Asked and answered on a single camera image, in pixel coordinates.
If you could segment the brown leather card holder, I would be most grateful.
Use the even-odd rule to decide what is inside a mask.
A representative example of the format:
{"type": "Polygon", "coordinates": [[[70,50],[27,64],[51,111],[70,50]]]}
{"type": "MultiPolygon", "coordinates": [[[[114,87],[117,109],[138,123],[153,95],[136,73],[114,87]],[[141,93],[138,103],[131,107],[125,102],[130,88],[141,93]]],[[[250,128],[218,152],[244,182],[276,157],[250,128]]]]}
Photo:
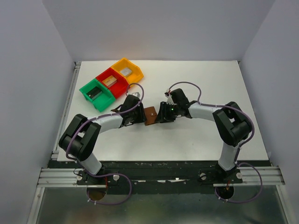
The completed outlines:
{"type": "Polygon", "coordinates": [[[145,126],[153,125],[156,123],[157,112],[154,106],[147,107],[144,109],[146,121],[144,122],[145,126]]]}

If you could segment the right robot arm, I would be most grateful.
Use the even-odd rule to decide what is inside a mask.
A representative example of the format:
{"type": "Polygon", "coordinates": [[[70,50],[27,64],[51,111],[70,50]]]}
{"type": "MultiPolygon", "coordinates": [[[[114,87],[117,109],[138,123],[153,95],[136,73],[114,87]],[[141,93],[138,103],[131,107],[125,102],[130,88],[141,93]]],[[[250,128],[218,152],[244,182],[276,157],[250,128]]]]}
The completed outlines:
{"type": "Polygon", "coordinates": [[[167,101],[160,103],[155,122],[169,123],[178,117],[214,122],[223,141],[218,166],[225,172],[234,169],[242,145],[250,141],[255,133],[252,120],[239,105],[233,101],[226,105],[189,101],[180,88],[166,93],[166,97],[167,101]]]}

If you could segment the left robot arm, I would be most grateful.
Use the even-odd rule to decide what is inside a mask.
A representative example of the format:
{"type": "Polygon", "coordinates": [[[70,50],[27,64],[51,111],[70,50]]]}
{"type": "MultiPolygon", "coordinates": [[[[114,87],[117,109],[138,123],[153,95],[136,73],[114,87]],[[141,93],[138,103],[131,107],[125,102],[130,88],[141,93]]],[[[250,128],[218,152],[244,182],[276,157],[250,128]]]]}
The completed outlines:
{"type": "Polygon", "coordinates": [[[82,114],[75,115],[60,137],[58,145],[65,151],[67,158],[79,162],[88,173],[96,175],[102,168],[101,162],[93,154],[98,135],[145,121],[141,99],[130,94],[122,105],[109,114],[92,119],[82,114]]]}

